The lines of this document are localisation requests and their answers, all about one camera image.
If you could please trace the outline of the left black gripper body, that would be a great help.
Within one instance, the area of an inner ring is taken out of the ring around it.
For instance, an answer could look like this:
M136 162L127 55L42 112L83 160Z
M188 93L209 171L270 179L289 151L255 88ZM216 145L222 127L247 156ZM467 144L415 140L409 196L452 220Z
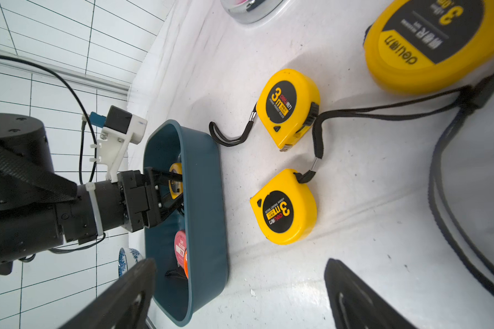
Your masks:
M161 219L159 194L152 169L117 174L123 204L123 227L129 232L158 226Z

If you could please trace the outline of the chrome glass holder stand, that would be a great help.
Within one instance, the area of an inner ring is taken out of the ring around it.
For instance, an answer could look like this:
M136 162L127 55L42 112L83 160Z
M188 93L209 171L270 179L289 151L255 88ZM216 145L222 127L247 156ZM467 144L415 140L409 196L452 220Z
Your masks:
M221 0L225 12L237 23L249 25L277 16L288 0Z

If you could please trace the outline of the blue white patterned plate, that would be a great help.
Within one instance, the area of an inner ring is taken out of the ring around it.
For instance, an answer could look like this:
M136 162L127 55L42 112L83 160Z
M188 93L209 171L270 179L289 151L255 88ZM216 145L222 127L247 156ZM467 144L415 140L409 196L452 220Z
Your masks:
M143 255L133 248L121 248L118 256L118 275L123 276L131 267L144 260Z

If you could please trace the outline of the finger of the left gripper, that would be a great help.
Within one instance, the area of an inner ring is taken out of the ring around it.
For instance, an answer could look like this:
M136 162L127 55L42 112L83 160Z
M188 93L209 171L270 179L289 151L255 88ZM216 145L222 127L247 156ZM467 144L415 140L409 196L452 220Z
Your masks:
M175 199L172 199L169 193L165 195L157 193L152 202L152 224L163 223L171 214L180 209L183 203L182 193Z
M145 168L145 176L151 183L168 183L170 180L182 180L183 176L170 171L159 171L153 167Z

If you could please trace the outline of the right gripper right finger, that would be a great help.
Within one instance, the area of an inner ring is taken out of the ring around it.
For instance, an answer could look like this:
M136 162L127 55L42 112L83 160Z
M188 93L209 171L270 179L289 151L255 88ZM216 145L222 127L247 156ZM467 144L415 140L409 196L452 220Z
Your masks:
M341 260L328 260L324 279L336 328L414 328Z

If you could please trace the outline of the orange black tape measure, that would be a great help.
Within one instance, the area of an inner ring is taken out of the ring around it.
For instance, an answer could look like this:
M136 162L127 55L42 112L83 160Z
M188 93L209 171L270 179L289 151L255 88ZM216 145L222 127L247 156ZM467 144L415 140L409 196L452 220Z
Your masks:
M186 279L189 278L189 269L188 269L188 250L186 249L183 255L183 270Z

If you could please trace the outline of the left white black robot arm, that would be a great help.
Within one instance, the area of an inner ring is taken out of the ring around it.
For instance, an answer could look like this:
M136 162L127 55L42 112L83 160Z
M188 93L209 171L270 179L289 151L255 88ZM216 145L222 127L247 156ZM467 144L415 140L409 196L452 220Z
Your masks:
M72 241L85 249L118 227L158 226L183 205L160 186L182 179L146 167L122 171L116 182L77 185L54 172L40 120L0 113L0 275L40 252L67 253Z

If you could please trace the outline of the pink tape measure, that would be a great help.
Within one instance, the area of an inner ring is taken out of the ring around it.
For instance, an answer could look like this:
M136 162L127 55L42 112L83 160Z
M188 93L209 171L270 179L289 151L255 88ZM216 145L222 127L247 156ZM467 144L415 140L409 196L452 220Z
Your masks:
M179 230L174 237L174 253L179 267L185 268L187 237L184 230Z

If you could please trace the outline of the yellow tape measure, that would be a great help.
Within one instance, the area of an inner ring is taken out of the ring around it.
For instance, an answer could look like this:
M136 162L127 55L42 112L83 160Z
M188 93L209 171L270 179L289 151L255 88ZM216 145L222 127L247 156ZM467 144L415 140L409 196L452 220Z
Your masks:
M172 174L181 175L183 173L182 163L174 163L170 167ZM183 180L170 180L169 181L170 195L173 200L178 198L183 193Z
M250 199L261 232L277 245L306 238L316 225L316 201L297 175L293 169L283 170Z
M476 85L458 82L494 57L494 1L394 1L364 40L372 78L418 104L456 94L453 126L494 94L494 73Z
M243 144L255 119L260 119L277 148L286 152L313 126L320 105L320 92L312 79L297 70L282 69L264 86L240 137L225 137L214 122L209 123L209 132L216 143L231 148Z

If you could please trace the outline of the teal plastic storage box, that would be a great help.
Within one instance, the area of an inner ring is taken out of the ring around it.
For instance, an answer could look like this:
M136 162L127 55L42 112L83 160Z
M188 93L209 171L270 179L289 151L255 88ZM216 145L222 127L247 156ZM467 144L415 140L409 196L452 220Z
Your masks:
M182 164L184 212L174 211L163 223L145 229L146 257L156 262L154 301L177 326L221 294L229 277L226 221L218 146L205 132L167 120L148 139L144 167L169 171ZM168 277L178 266L174 238L187 237L188 272L184 279Z

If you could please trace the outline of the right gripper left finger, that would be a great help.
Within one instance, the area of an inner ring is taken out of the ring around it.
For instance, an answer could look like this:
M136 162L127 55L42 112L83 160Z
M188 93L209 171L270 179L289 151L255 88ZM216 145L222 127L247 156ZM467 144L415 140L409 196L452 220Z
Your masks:
M147 328L155 282L155 261L141 260L62 327Z

